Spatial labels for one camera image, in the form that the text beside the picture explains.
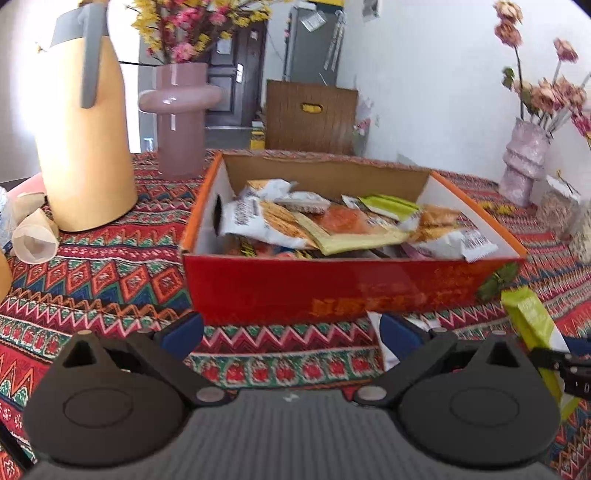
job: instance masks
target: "door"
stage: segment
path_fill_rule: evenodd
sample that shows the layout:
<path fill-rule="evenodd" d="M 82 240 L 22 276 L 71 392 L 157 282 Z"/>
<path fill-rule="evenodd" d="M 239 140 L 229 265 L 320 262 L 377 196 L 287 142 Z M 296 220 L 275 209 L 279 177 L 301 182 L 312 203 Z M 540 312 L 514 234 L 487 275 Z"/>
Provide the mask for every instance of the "door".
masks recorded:
<path fill-rule="evenodd" d="M 208 127 L 249 127 L 261 103 L 266 22 L 241 28 L 218 42 L 208 58 L 209 83 L 224 90 L 222 101 L 206 114 Z"/>

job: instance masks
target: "green package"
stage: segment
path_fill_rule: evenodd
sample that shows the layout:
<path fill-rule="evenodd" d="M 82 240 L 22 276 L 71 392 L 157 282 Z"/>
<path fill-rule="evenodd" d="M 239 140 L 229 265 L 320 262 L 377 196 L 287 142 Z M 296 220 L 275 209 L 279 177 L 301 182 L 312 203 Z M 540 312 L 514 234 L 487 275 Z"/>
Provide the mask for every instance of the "green package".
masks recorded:
<path fill-rule="evenodd" d="M 501 303 L 511 318 L 513 328 L 529 351 L 536 347 L 568 351 L 552 317 L 532 290 L 526 287 L 505 290 L 501 294 Z M 564 393 L 564 381 L 558 373 L 543 368 L 539 372 L 558 402 L 562 419 L 568 418 L 577 408 L 579 399 Z"/>
<path fill-rule="evenodd" d="M 373 213 L 384 215 L 400 222 L 403 222 L 419 211 L 419 206 L 416 203 L 388 195 L 370 195 L 359 200 Z"/>

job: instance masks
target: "open box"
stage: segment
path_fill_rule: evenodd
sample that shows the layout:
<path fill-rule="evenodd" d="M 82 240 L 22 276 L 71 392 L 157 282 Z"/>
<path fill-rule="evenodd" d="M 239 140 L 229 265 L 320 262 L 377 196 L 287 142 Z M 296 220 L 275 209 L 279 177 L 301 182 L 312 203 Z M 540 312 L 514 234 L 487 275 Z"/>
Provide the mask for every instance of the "open box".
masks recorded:
<path fill-rule="evenodd" d="M 223 255 L 222 205 L 248 180 L 281 178 L 330 200 L 385 194 L 452 207 L 499 247 L 467 263 L 411 259 L 294 260 Z M 193 307 L 208 325 L 337 322 L 373 312 L 429 312 L 486 302 L 513 280 L 525 248 L 436 171 L 327 154 L 235 151 L 214 159 L 181 255 Z"/>

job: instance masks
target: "screw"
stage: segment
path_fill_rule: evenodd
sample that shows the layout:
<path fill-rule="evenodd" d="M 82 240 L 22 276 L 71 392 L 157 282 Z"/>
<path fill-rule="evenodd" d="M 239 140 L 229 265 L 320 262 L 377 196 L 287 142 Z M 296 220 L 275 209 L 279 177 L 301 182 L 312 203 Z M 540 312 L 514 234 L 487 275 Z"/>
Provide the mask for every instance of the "screw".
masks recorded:
<path fill-rule="evenodd" d="M 367 385 L 357 390 L 357 396 L 365 401 L 380 401 L 386 398 L 388 392 L 382 387 L 376 385 Z"/>
<path fill-rule="evenodd" d="M 204 403 L 222 401 L 226 393 L 219 387 L 205 387 L 197 392 L 197 399 Z"/>

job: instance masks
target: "picture on wall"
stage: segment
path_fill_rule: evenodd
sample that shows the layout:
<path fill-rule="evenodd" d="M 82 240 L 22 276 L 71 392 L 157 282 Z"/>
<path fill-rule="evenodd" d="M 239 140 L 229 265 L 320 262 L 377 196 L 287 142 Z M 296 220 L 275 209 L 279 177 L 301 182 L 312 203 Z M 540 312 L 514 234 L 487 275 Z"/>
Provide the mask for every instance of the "picture on wall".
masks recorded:
<path fill-rule="evenodd" d="M 381 12 L 382 0 L 363 0 L 363 19 L 365 21 L 378 18 Z"/>

